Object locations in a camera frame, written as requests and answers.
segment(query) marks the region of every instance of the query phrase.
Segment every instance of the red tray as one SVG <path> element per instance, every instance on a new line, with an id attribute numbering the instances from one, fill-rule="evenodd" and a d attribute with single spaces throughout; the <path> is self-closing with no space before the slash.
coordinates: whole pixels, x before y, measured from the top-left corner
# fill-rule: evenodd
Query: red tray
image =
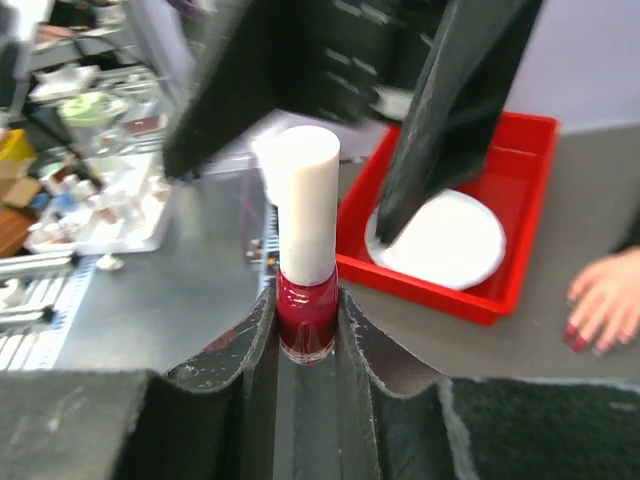
<path id="1" fill-rule="evenodd" d="M 391 128 L 365 164 L 338 210 L 336 258 L 341 278 L 485 326 L 511 314 L 520 298 L 553 163 L 558 122 L 503 113 L 484 173 L 457 190 L 498 216 L 507 237 L 502 265 L 487 280 L 456 291 L 376 266 L 364 234 L 389 167 L 399 129 Z"/>

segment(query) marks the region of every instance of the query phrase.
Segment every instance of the fingers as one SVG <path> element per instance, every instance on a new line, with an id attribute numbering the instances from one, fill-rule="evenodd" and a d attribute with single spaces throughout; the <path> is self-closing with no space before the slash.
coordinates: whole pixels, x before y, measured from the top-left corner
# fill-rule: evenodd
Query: fingers
<path id="1" fill-rule="evenodd" d="M 607 325 L 602 336 L 598 339 L 596 348 L 604 353 L 609 351 L 616 342 L 621 340 L 621 332 L 630 319 L 630 306 L 627 303 L 616 304 L 607 317 Z"/>
<path id="2" fill-rule="evenodd" d="M 592 289 L 580 301 L 578 308 L 572 314 L 569 323 L 576 327 L 574 352 L 581 352 L 593 341 L 607 323 L 609 311 L 615 297 L 606 291 Z"/>
<path id="3" fill-rule="evenodd" d="M 631 310 L 630 314 L 624 319 L 621 328 L 619 329 L 619 340 L 623 345 L 628 345 L 631 340 L 636 336 L 638 329 L 640 328 L 640 309 L 636 308 Z"/>
<path id="4" fill-rule="evenodd" d="M 584 295 L 591 286 L 600 279 L 602 274 L 606 271 L 607 261 L 601 260 L 596 263 L 592 263 L 582 272 L 578 274 L 573 281 L 567 292 L 567 298 L 570 302 L 576 303 L 580 297 Z"/>

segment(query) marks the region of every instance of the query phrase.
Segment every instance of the white wall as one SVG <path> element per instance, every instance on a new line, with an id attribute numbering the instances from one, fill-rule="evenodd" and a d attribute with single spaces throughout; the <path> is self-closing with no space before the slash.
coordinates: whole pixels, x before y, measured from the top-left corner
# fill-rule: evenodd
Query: white wall
<path id="1" fill-rule="evenodd" d="M 565 132 L 640 123 L 640 0 L 547 0 L 507 109 Z"/>

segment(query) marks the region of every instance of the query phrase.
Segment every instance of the lab bench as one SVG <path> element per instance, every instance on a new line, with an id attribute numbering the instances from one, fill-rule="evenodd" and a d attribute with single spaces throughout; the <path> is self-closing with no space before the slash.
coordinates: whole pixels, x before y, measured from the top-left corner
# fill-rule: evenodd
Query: lab bench
<path id="1" fill-rule="evenodd" d="M 640 128 L 563 137 L 519 308 L 493 328 L 343 282 L 370 319 L 436 370 L 452 376 L 640 376 L 640 347 L 605 358 L 560 341 L 572 278 L 624 234 L 640 201 Z M 344 194 L 361 165 L 341 167 Z M 239 246 L 239 195 L 250 170 L 205 175 L 182 187 L 162 247 L 96 272 L 56 367 L 163 371 L 243 318 L 257 278 Z M 248 200 L 262 212 L 257 183 Z M 254 225 L 252 236 L 260 235 Z"/>

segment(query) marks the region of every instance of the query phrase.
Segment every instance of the white cotton pad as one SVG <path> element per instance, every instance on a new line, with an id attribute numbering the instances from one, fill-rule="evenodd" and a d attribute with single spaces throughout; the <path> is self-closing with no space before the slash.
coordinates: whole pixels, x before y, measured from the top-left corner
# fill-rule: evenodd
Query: white cotton pad
<path id="1" fill-rule="evenodd" d="M 463 193 L 445 190 L 429 200 L 389 247 L 375 237 L 377 213 L 367 224 L 365 244 L 378 266 L 464 290 L 490 277 L 504 258 L 500 220 Z"/>

